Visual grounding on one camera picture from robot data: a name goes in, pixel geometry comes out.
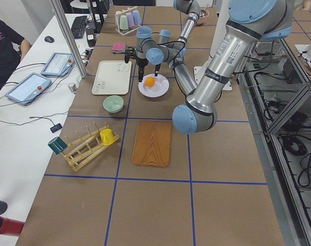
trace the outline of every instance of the wooden tray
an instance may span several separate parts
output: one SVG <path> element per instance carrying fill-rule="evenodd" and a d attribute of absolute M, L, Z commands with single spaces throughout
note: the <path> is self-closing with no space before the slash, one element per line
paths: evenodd
<path fill-rule="evenodd" d="M 138 123 L 131 161 L 137 166 L 165 168 L 170 163 L 172 124 L 142 120 Z"/>

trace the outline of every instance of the person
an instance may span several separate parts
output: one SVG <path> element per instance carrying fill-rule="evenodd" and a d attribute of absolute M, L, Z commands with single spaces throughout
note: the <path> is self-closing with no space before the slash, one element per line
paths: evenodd
<path fill-rule="evenodd" d="M 294 10 L 310 10 L 311 0 L 302 0 L 300 2 L 296 1 L 294 3 Z"/>
<path fill-rule="evenodd" d="M 21 57 L 13 43 L 20 45 Z M 0 90 L 30 48 L 31 44 L 24 37 L 0 20 Z"/>

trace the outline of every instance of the orange fruit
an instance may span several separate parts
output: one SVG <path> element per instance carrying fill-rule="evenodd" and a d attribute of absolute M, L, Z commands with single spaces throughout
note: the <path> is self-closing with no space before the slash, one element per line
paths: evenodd
<path fill-rule="evenodd" d="M 145 80 L 145 85 L 148 87 L 153 87 L 155 84 L 155 78 L 154 77 L 147 77 Z"/>

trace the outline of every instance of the white tray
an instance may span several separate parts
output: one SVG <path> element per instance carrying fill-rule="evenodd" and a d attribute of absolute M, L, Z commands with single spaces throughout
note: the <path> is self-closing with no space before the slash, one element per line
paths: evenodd
<path fill-rule="evenodd" d="M 94 95 L 125 95 L 129 91 L 131 61 L 104 60 L 98 65 L 92 93 Z"/>

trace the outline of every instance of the metal pole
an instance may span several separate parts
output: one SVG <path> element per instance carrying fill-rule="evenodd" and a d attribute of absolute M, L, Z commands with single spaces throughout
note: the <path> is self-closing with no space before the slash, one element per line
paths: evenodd
<path fill-rule="evenodd" d="M 82 62 L 79 50 L 78 50 L 77 45 L 75 43 L 74 37 L 72 35 L 71 28 L 68 24 L 66 17 L 65 17 L 65 13 L 63 11 L 62 5 L 61 5 L 59 0 L 50 0 L 50 3 L 52 6 L 52 9 L 53 9 L 53 12 L 56 16 L 58 25 L 61 28 L 63 36 L 64 36 L 64 38 L 65 38 L 65 40 L 66 40 L 66 42 L 70 48 L 71 54 L 72 54 L 74 61 L 77 65 L 77 68 L 80 72 L 80 75 L 82 78 L 84 78 L 87 75 L 87 71 L 86 71 L 84 63 Z"/>

